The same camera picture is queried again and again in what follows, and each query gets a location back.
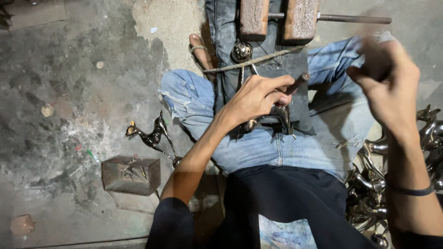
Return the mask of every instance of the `bare foot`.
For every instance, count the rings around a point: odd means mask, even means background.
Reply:
[[[191,34],[189,36],[189,43],[191,44],[191,47],[195,46],[204,46],[202,39],[196,35]],[[216,65],[217,62],[213,61],[211,59],[211,56],[209,55],[208,51],[203,48],[197,48],[194,50],[194,56],[197,59],[197,62],[200,64],[203,70],[213,69],[214,64]],[[208,73],[206,74],[210,81],[213,82],[213,79],[215,78],[215,73]]]

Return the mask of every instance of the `ripped jeans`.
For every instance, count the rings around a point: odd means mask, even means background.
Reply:
[[[379,41],[394,39],[387,31],[378,36]],[[284,165],[321,169],[343,182],[374,122],[360,86],[346,74],[349,66],[364,62],[359,47],[360,38],[353,37],[308,52],[310,89],[327,86],[310,105],[315,136],[294,131],[296,139],[282,133],[273,137],[272,128],[264,126],[237,142],[225,136],[212,155],[224,173]],[[213,83],[187,70],[173,70],[163,76],[159,92],[172,116],[198,140],[214,117]]]

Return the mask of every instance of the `metal ball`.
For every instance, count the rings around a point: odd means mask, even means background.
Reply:
[[[181,156],[177,156],[177,157],[175,157],[174,160],[172,161],[172,166],[173,166],[174,168],[177,167],[177,165],[178,165],[179,163],[181,163],[182,160],[183,160],[183,158],[182,158]]]
[[[436,190],[443,190],[443,179],[438,179],[434,184],[434,188]]]
[[[232,58],[237,63],[252,59],[252,46],[246,42],[237,42],[231,52]]]
[[[371,236],[371,240],[372,240],[372,242],[377,244],[381,249],[388,249],[388,247],[389,247],[388,240],[386,239],[385,236],[383,236],[381,234],[374,233]]]

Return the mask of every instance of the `hand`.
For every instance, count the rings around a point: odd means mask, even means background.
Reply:
[[[392,60],[392,71],[386,80],[375,81],[362,69],[353,66],[346,72],[362,87],[371,112],[380,124],[397,139],[411,132],[416,134],[416,95],[420,70],[397,41],[380,43],[378,49],[386,52],[389,56],[387,59]],[[366,68],[371,66],[367,62],[364,65]]]
[[[288,96],[276,88],[292,85],[294,82],[294,78],[290,75],[277,78],[250,76],[223,107],[221,115],[229,120],[229,124],[234,128],[241,123],[269,114],[273,104],[285,106],[291,102],[291,95]]]

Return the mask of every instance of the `wooden block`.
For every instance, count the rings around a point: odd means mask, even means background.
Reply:
[[[283,40],[286,45],[308,44],[315,35],[320,0],[288,0]]]
[[[266,39],[268,28],[269,0],[241,0],[240,38],[245,42],[260,42]]]

